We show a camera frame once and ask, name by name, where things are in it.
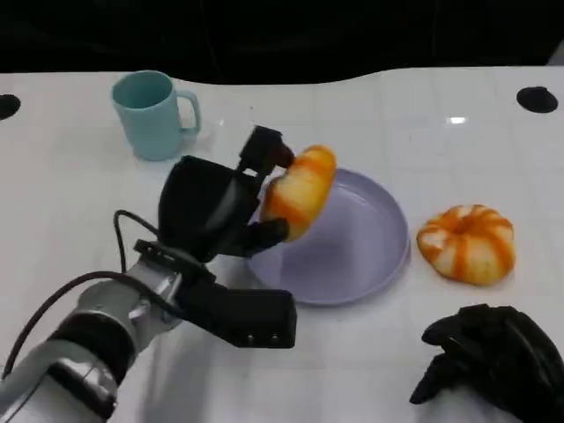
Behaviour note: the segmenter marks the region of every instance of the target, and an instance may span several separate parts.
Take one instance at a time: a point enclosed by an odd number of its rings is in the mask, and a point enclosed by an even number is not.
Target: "toy pumpkin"
[[[458,205],[430,219],[417,244],[441,275],[474,285],[500,281],[516,260],[513,225],[479,204]]]
[[[336,169],[337,160],[330,148],[309,147],[296,157],[284,175],[269,184],[261,220],[284,218],[290,224],[286,240],[300,238],[321,213]]]

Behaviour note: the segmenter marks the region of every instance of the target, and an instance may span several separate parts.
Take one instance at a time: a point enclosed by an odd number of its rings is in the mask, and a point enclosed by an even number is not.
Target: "table surface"
[[[156,219],[174,161],[131,154],[109,99],[119,76],[0,76],[0,93],[22,100],[0,122],[1,357],[57,287],[87,271],[118,269],[115,209]],[[139,357],[114,421],[513,421],[462,390],[419,407],[408,398],[437,353],[420,341],[422,331],[462,306],[513,305],[564,351],[564,106],[535,115],[516,103],[517,91],[532,85],[564,100],[564,70],[394,70],[326,85],[175,83],[198,95],[204,114],[202,134],[184,153],[234,166],[252,124],[270,126],[294,150],[329,145],[341,167],[383,184],[412,234],[454,204],[498,209],[515,224],[518,259],[507,281],[480,289],[438,277],[412,247],[405,275],[385,293],[343,308],[299,307],[288,351],[237,350],[182,324]],[[189,115],[183,103],[181,111]],[[129,245],[148,237],[133,225],[125,235]],[[250,278],[238,259],[211,268],[228,285]],[[26,351],[77,295],[48,313]]]

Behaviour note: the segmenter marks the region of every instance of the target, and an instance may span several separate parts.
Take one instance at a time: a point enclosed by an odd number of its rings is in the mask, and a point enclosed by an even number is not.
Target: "lavender plate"
[[[409,247],[407,222],[394,197],[366,176],[339,169],[308,233],[257,254],[249,268],[298,302],[337,305],[394,281]]]

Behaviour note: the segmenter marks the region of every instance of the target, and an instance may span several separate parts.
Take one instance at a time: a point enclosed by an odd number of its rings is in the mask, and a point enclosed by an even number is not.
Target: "plush toy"
[[[296,157],[286,173],[269,184],[261,220],[284,218],[290,225],[287,241],[306,233],[317,219],[333,183],[337,161],[333,151],[314,145]]]
[[[447,278],[488,286],[515,265],[513,225],[484,205],[458,205],[429,220],[417,234],[423,257]]]

